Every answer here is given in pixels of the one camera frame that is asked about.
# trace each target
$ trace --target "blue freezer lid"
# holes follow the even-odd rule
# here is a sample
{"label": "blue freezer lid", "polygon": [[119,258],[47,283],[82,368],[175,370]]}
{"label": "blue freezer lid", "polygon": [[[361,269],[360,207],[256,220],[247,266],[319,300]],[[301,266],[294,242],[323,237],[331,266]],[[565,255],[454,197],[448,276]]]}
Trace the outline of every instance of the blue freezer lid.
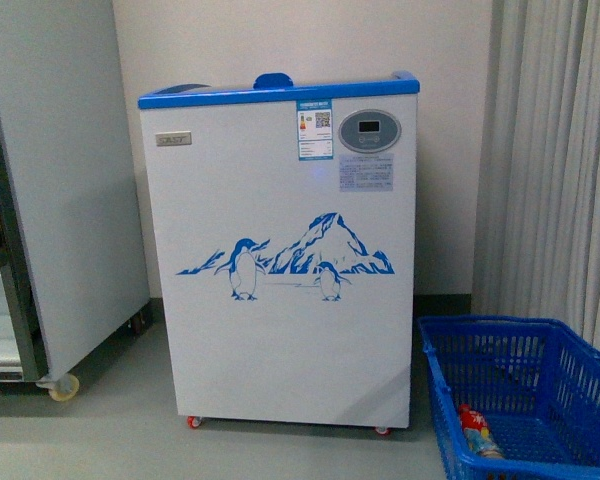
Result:
{"label": "blue freezer lid", "polygon": [[284,73],[260,75],[253,88],[212,88],[207,85],[176,85],[143,95],[141,110],[180,108],[237,103],[284,102],[321,98],[405,95],[420,92],[420,82],[409,72],[394,72],[391,77],[358,82],[294,85]]}

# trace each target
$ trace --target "white curtain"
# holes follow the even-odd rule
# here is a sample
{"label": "white curtain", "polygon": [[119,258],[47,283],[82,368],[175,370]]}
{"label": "white curtain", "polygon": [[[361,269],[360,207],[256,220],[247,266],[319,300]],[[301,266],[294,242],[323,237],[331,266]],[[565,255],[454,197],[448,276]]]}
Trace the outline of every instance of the white curtain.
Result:
{"label": "white curtain", "polygon": [[600,349],[600,0],[496,3],[473,310]]}

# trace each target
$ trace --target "digital display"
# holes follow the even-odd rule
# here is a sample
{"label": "digital display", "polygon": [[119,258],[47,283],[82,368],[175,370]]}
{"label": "digital display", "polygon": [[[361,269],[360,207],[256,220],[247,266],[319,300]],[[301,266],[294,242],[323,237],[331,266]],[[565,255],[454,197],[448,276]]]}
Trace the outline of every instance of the digital display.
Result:
{"label": "digital display", "polygon": [[379,120],[369,120],[366,122],[358,122],[358,132],[359,133],[369,133],[369,132],[379,132],[380,131],[380,121]]}

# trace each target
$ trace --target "blue plastic basket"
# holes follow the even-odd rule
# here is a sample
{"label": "blue plastic basket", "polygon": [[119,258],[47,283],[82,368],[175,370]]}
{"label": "blue plastic basket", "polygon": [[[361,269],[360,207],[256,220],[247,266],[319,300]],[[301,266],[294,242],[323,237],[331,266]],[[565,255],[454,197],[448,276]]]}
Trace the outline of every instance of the blue plastic basket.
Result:
{"label": "blue plastic basket", "polygon": [[[425,317],[429,396],[449,479],[600,479],[600,352],[557,320]],[[481,411],[505,460],[480,457],[457,408]]]}

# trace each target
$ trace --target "caster wheel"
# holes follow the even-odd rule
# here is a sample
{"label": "caster wheel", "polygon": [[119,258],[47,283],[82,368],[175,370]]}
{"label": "caster wheel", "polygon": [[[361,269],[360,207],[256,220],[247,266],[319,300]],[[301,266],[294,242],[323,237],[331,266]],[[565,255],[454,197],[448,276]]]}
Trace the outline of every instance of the caster wheel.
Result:
{"label": "caster wheel", "polygon": [[187,425],[194,430],[202,424],[202,417],[187,417]]}
{"label": "caster wheel", "polygon": [[80,380],[75,375],[67,374],[68,384],[65,383],[65,388],[60,388],[60,385],[56,385],[54,388],[49,389],[49,396],[56,402],[67,402],[76,396],[78,389],[80,388]]}
{"label": "caster wheel", "polygon": [[131,329],[131,333],[133,336],[137,337],[144,333],[145,330],[145,321],[142,312],[135,314],[129,320],[129,328]]}
{"label": "caster wheel", "polygon": [[381,435],[383,437],[386,437],[391,433],[391,430],[387,427],[376,427],[374,430],[378,435]]}

